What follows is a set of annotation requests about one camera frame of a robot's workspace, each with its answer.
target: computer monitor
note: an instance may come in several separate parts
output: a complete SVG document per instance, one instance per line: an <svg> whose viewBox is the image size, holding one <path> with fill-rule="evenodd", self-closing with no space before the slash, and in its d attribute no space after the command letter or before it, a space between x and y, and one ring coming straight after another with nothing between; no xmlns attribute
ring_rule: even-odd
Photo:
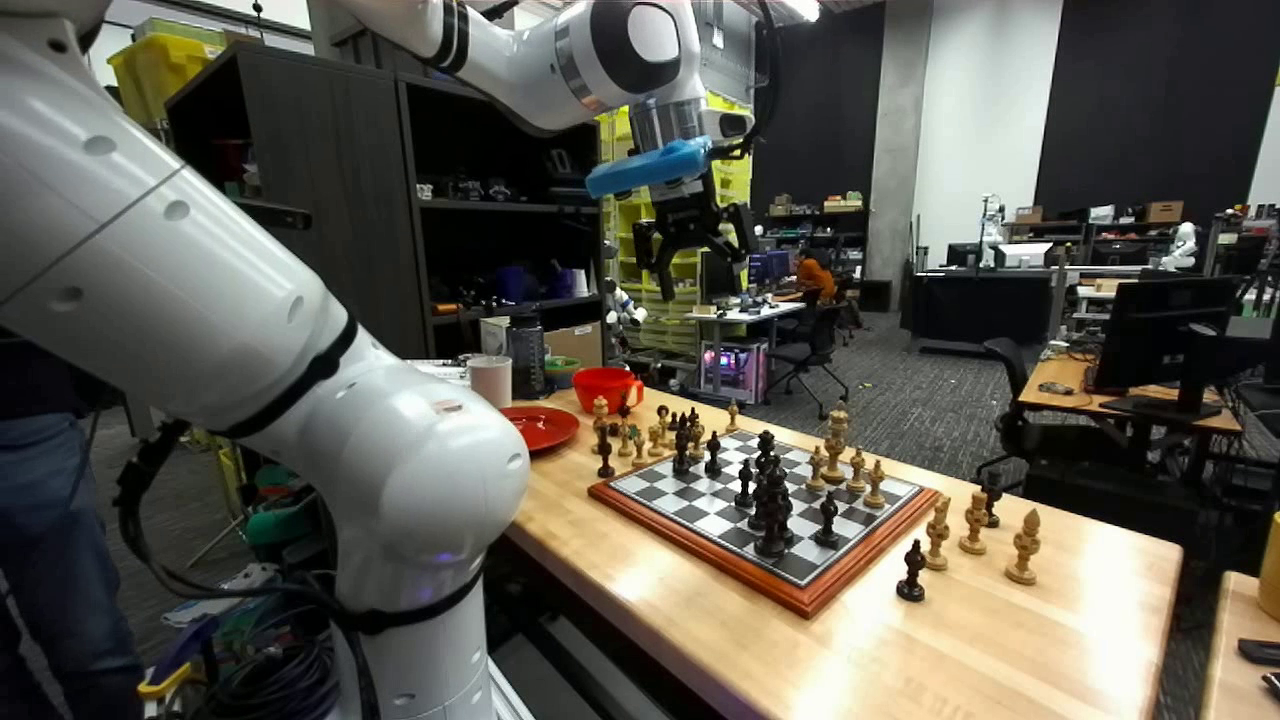
<svg viewBox="0 0 1280 720"><path fill-rule="evenodd" d="M975 270L985 261L985 244L947 244L952 270Z"/></svg>
<svg viewBox="0 0 1280 720"><path fill-rule="evenodd" d="M1086 387L1123 395L1134 385L1181 385L1176 402L1127 395L1123 405L1173 417L1217 413L1202 407L1202 385L1230 303L1235 283L1218 275L1121 283Z"/></svg>
<svg viewBox="0 0 1280 720"><path fill-rule="evenodd" d="M755 288L775 288L791 275L791 253L773 250L751 255L751 283Z"/></svg>

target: office chair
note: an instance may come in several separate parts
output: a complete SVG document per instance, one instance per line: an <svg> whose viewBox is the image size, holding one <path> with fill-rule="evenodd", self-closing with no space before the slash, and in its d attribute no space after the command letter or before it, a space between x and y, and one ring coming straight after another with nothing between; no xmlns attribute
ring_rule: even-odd
<svg viewBox="0 0 1280 720"><path fill-rule="evenodd" d="M1134 495L1145 508L1159 503L1152 469L1127 453L1123 435L1086 422L1030 422L1018 407L1029 385L1029 356L1016 341L985 341L985 356L1008 376L1008 407L996 417L998 455L975 469L987 493L1025 493L1055 501L1058 493ZM1025 475L1005 475L998 464L1025 459Z"/></svg>
<svg viewBox="0 0 1280 720"><path fill-rule="evenodd" d="M794 385L802 395L819 407L815 417L829 422L830 402L823 402L806 371L823 371L840 387L840 405L849 405L849 385L830 371L837 351L837 329L840 329L840 303L819 310L815 300L794 311L794 321L775 329L775 350L766 351L773 371L791 393Z"/></svg>

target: wall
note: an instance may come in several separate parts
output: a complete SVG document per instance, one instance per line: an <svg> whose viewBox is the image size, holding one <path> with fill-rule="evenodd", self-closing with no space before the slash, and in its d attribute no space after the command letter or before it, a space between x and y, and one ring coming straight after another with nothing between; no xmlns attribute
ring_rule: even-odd
<svg viewBox="0 0 1280 720"><path fill-rule="evenodd" d="M1280 65L1277 0L1068 0L1053 90L1055 211L1246 197Z"/></svg>
<svg viewBox="0 0 1280 720"><path fill-rule="evenodd" d="M930 0L914 216L930 264L980 238L985 197L1037 201L1064 0Z"/></svg>
<svg viewBox="0 0 1280 720"><path fill-rule="evenodd" d="M823 201L830 191L867 191L871 137L874 137L874 82L878 82L878 10L859 19L783 30L759 35L759 65L766 115L759 191L794 201Z"/></svg>

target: chess board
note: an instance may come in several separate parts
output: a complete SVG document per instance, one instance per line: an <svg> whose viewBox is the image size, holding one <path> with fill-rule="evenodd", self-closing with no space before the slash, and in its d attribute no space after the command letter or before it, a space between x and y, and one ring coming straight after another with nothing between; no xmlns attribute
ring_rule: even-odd
<svg viewBox="0 0 1280 720"><path fill-rule="evenodd" d="M849 489L837 489L830 541L819 543L819 495L806 489L806 453L775 446L788 473L791 520L780 557L755 551L749 530L751 508L736 508L741 464L755 459L755 435L721 440L721 475L703 475L703 459L684 480L673 459L640 464L626 475L594 480L593 501L632 517L636 526L684 543L721 572L751 584L800 618L815 618L844 584L853 584L892 541L913 533L936 503L930 489L885 475L885 508L864 508Z"/></svg>

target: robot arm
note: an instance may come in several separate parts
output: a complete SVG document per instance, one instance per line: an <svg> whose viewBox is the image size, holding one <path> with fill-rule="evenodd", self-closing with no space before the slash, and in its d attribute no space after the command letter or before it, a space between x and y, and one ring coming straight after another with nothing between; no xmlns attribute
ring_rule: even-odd
<svg viewBox="0 0 1280 720"><path fill-rule="evenodd" d="M540 129L632 104L651 110L636 114L655 120L649 139L701 134L684 0L572 5L536 33L501 33L459 0L344 10ZM380 713L492 717L470 580L529 483L519 432L399 364L306 264L138 134L79 55L100 16L103 0L0 0L0 326L310 480L338 533L338 603L456 600L360 642Z"/></svg>

